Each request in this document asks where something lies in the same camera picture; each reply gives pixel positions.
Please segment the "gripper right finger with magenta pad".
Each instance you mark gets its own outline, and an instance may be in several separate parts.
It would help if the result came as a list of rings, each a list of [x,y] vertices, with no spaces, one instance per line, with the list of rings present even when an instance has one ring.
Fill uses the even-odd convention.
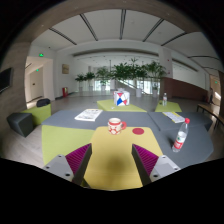
[[[166,155],[157,156],[136,144],[132,145],[132,156],[143,186],[180,170]]]

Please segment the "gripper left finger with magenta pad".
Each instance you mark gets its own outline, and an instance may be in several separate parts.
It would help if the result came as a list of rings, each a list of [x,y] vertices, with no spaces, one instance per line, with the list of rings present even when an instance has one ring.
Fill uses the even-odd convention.
[[[59,154],[54,157],[43,169],[69,182],[81,186],[84,183],[84,174],[92,154],[92,144],[84,145],[66,156]]]

